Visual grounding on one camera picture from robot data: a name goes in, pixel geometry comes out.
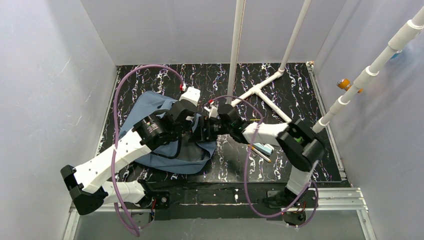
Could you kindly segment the blue student backpack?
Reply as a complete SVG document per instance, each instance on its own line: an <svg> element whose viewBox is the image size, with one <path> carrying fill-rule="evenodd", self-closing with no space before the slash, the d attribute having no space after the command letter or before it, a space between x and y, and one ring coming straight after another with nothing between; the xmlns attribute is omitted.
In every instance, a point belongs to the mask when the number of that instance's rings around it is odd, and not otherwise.
<svg viewBox="0 0 424 240"><path fill-rule="evenodd" d="M119 138L122 138L142 118L156 110L169 110L174 102L176 100L170 97L152 91L144 92L139 96L120 128ZM215 141L188 142L188 140L189 137L184 136L177 141L162 145L151 153L137 158L135 162L174 174L196 174L212 158L217 143Z"/></svg>

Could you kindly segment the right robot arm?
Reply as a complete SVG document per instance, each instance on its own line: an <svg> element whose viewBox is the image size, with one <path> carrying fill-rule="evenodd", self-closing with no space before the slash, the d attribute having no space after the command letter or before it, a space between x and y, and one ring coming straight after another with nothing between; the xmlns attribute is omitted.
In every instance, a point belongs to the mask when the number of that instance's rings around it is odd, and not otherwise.
<svg viewBox="0 0 424 240"><path fill-rule="evenodd" d="M220 135L230 135L241 144L281 147L292 165L282 194L289 201L304 193L304 187L309 185L313 170L325 151L323 141L300 119L279 124L243 120L230 104L220 106L217 117L200 117L189 141L214 142Z"/></svg>

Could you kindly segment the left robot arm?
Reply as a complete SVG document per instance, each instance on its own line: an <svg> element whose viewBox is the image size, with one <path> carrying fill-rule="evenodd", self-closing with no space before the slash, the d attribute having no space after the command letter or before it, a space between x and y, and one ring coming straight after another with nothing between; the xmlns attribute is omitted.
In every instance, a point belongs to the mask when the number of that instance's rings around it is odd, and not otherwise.
<svg viewBox="0 0 424 240"><path fill-rule="evenodd" d="M77 212L88 215L104 204L139 204L145 199L167 196L143 180L117 182L115 174L158 147L190 133L197 105L197 100L181 98L170 109L158 109L140 119L117 143L91 160L76 167L64 166L60 173Z"/></svg>

